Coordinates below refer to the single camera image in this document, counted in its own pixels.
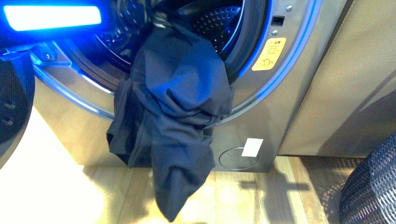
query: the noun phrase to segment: screw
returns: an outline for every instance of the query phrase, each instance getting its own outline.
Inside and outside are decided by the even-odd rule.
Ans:
[[[2,120],[2,122],[3,122],[3,124],[6,125],[6,126],[11,126],[11,125],[14,124],[14,121],[13,121],[10,117],[5,117],[5,118]]]
[[[10,110],[15,109],[15,104],[11,100],[6,100],[4,106]]]

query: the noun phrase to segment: dark fabric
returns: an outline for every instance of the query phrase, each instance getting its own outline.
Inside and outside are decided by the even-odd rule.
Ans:
[[[214,167],[203,128],[229,114],[233,101],[211,43],[180,24],[153,28],[120,81],[107,132],[110,152],[130,168],[152,165],[156,201],[170,221]]]

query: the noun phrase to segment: yellow warning label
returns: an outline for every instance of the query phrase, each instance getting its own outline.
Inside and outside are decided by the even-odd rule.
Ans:
[[[253,65],[253,71],[270,70],[276,64],[279,56],[282,53],[283,47],[286,43],[286,38],[271,38],[265,43],[264,49],[262,50],[259,59]]]

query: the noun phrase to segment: washing machine door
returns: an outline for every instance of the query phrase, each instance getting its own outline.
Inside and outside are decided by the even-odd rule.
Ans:
[[[28,52],[0,60],[0,168],[16,149],[33,107],[35,79]]]
[[[71,0],[68,4],[0,2],[0,168],[16,149],[32,111],[35,71],[30,50],[38,42],[114,29],[112,1]]]

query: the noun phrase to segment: blue led light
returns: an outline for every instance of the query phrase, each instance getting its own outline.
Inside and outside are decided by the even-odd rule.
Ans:
[[[15,31],[100,24],[95,6],[4,6],[8,23]]]

